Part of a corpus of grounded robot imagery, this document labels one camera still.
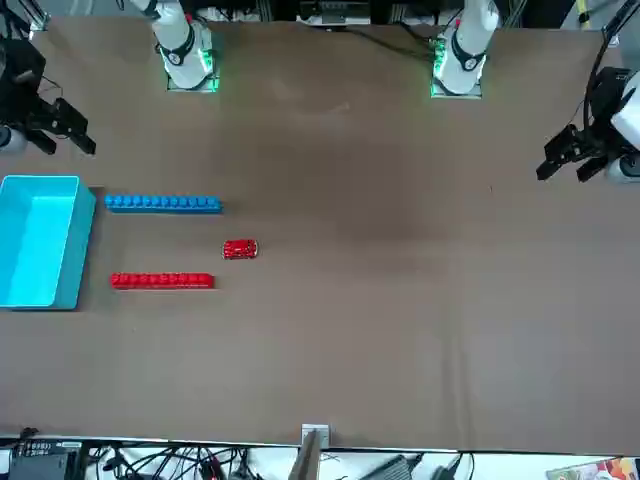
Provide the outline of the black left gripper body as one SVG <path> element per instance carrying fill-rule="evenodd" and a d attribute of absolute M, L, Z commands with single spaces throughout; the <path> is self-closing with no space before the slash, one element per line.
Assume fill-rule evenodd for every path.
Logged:
<path fill-rule="evenodd" d="M 586 101 L 587 120 L 579 134 L 581 158 L 590 158 L 631 150 L 631 144 L 614 128 L 612 117 L 620 109 L 624 88 L 631 70 L 604 67 L 595 77 L 595 86 Z"/>

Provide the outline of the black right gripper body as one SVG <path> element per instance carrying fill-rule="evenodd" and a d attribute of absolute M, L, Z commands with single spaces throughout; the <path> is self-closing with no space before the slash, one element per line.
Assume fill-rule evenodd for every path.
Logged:
<path fill-rule="evenodd" d="M 46 60 L 27 39 L 1 40 L 1 124 L 46 129 L 51 106 L 39 95 Z"/>

